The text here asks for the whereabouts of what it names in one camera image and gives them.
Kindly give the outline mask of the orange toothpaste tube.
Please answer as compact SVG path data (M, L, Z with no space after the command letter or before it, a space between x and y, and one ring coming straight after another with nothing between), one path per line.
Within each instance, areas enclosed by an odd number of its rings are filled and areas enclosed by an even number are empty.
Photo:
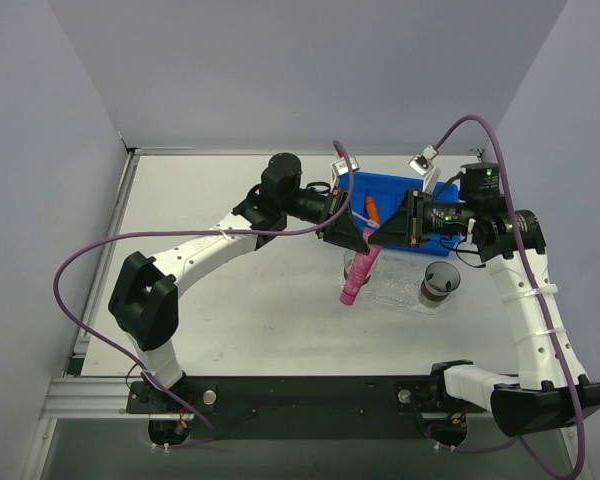
M376 206L374 199L371 196L367 196L365 198L365 210L368 216L368 219L379 225L380 224L380 216Z

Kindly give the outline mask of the pink toothpaste tube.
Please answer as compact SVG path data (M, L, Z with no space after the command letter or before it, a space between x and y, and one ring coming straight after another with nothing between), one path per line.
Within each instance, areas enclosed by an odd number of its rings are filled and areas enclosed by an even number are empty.
M378 258L380 251L382 250L381 245L371 244L369 246L370 251L364 254L364 257L357 257L354 260L352 268L350 270L348 280L345 281L342 292L340 294L340 302L345 306L352 306L363 287L362 283L366 277L374 260Z

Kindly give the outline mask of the clear textured acrylic stand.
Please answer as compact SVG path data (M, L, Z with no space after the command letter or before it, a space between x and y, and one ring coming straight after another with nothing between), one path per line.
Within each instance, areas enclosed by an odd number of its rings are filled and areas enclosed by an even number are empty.
M377 298L389 305L408 306L418 303L425 266L402 257L384 257L374 278Z

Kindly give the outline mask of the blue tinted cup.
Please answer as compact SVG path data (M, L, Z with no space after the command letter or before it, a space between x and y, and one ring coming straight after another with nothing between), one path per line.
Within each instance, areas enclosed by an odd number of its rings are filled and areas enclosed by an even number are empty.
M429 264L420 284L421 296L426 302L437 304L445 301L461 284L458 269L445 261Z

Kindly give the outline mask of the clear cup brown band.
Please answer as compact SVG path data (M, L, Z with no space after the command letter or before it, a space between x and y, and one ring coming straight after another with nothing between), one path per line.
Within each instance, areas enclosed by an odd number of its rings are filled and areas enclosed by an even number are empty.
M364 257L364 254L361 254L359 252L355 252L352 250L346 250L344 252L344 255L343 255L343 279L344 279L344 281L348 280L350 270L352 268L354 260L357 257ZM376 258L374 260L373 264L371 265L369 271L366 274L366 277L362 283L363 286L366 286L370 282L372 276L374 275L374 272L376 271L376 269L378 267L378 264L379 264L379 258Z

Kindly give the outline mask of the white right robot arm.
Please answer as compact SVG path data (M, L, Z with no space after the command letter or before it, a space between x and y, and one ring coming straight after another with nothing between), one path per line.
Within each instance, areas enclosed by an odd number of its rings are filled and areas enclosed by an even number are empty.
M448 397L490 411L509 437L572 426L576 406L584 417L600 409L600 382L589 380L562 324L539 221L529 210L508 211L497 164L464 165L459 181L456 203L407 190L369 241L419 247L440 235L474 244L504 305L519 371L508 377L447 362L441 387Z

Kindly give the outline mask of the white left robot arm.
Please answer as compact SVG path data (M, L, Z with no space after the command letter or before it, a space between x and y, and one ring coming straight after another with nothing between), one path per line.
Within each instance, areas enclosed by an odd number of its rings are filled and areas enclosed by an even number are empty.
M131 341L151 384L149 398L159 409L173 411L184 402L185 372L172 338L179 325L179 298L195 283L275 237L289 235L289 218L310 223L326 243L368 252L349 207L358 164L343 147L336 154L327 190L303 185L301 160L278 153L246 197L213 227L169 250L151 256L134 252L124 260L108 310Z

